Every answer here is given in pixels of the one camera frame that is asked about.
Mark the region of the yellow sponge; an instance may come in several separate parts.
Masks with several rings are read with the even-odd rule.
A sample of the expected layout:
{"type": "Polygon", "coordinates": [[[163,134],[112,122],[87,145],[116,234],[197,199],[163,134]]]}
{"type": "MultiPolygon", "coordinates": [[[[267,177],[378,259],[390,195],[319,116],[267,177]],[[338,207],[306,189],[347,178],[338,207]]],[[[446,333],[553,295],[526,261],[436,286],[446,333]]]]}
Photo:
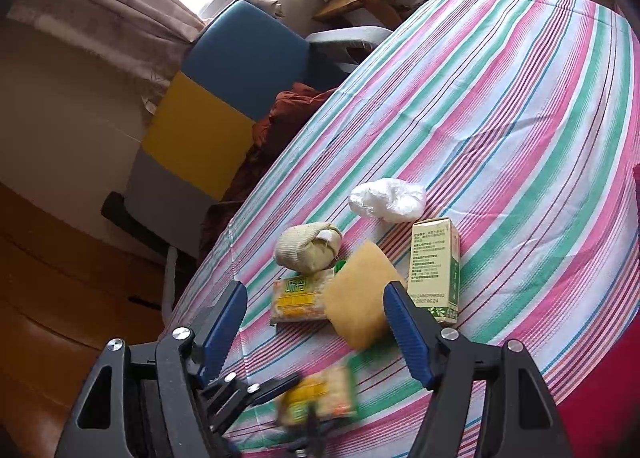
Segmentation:
{"type": "Polygon", "coordinates": [[[352,350],[367,350],[390,331],[383,293],[391,282],[400,282],[407,288],[385,253],[372,241],[366,241],[324,287],[326,318],[352,350]]]}

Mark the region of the yellow snack packet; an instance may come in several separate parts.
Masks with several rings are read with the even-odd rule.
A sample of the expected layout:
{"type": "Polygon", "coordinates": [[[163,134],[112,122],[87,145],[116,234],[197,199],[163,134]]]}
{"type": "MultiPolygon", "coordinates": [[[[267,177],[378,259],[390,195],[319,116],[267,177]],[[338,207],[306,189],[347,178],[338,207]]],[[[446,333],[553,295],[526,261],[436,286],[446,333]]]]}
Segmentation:
{"type": "Polygon", "coordinates": [[[323,291],[335,276],[334,269],[279,279],[272,284],[270,325],[326,320],[323,291]]]}
{"type": "Polygon", "coordinates": [[[277,423],[287,428],[303,426],[313,407],[320,421],[352,419],[357,401],[352,371],[345,365],[333,365],[305,376],[297,386],[276,400],[277,423]]]}

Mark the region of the green white carton box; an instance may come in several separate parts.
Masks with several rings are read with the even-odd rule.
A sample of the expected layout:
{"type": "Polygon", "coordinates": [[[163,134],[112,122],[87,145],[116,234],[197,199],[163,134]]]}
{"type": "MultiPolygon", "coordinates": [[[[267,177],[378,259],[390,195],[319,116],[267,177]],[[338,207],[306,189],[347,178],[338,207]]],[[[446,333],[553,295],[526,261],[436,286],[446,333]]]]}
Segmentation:
{"type": "Polygon", "coordinates": [[[414,223],[408,275],[409,297],[442,325],[458,322],[460,236],[448,218],[414,223]]]}

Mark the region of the beige sock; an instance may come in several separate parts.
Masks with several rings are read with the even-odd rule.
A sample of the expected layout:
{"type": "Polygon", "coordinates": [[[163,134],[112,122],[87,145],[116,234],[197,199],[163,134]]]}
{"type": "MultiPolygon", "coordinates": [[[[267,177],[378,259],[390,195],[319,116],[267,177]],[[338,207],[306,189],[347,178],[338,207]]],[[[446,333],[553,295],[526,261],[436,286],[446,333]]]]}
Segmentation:
{"type": "Polygon", "coordinates": [[[280,235],[273,256],[281,267],[314,274],[337,258],[342,240],[342,232],[329,222],[294,225],[280,235]]]}

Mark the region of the white plastic bag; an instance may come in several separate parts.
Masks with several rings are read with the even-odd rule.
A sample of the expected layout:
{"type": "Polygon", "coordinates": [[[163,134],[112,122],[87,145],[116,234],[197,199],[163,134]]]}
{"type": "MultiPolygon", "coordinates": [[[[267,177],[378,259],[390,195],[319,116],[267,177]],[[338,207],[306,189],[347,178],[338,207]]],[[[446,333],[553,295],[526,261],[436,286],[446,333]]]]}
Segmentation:
{"type": "Polygon", "coordinates": [[[363,218],[387,223],[414,222],[426,207],[426,192],[419,183],[384,178],[359,184],[349,194],[349,208],[363,218]]]}

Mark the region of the dark red blanket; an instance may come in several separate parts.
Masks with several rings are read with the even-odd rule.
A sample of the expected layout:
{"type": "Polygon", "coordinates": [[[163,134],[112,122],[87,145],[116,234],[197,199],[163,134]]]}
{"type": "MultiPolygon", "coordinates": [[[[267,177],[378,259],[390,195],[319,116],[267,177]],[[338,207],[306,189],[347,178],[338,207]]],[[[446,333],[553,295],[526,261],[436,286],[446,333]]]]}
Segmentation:
{"type": "Polygon", "coordinates": [[[334,92],[335,89],[318,91],[295,82],[291,90],[282,91],[276,96],[269,114],[255,123],[253,145],[221,201],[210,206],[206,212],[198,246],[198,263],[205,260],[262,177],[334,92]]]}

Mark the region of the striped pink green bedsheet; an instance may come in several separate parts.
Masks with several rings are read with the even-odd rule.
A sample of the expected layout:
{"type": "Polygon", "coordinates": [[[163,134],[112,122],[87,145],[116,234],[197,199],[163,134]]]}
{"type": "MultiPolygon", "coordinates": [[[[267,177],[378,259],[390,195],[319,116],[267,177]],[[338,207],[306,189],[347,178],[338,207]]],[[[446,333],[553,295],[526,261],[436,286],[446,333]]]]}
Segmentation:
{"type": "Polygon", "coordinates": [[[224,366],[262,381],[349,366],[356,420],[334,457],[408,454],[430,396],[393,339],[357,352],[323,324],[271,326],[273,248],[326,221],[343,250],[373,241],[400,273],[411,229],[355,215],[359,184],[421,184],[425,215],[461,238],[459,328],[521,340],[557,402],[639,310],[639,42],[589,0],[431,0],[314,114],[221,234],[183,293],[190,323],[231,281],[248,304],[224,366]]]}

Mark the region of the grey yellow blue headboard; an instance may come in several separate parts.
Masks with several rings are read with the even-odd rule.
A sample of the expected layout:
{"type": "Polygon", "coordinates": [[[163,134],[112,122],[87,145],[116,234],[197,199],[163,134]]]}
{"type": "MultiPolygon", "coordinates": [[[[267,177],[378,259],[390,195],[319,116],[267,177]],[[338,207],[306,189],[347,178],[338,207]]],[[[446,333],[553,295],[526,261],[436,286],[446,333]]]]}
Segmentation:
{"type": "Polygon", "coordinates": [[[201,223],[221,201],[277,95],[326,91],[340,67],[246,1],[211,22],[172,79],[134,159],[126,211],[168,245],[198,255],[201,223]]]}

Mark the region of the pink curtain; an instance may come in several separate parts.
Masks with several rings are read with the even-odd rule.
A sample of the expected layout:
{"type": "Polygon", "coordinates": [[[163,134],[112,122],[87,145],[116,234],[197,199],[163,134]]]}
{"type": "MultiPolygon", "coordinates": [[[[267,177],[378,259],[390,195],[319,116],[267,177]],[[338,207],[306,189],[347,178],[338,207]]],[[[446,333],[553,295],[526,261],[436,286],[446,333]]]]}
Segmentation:
{"type": "Polygon", "coordinates": [[[151,114],[205,29],[179,0],[14,0],[8,18],[120,70],[151,114]]]}

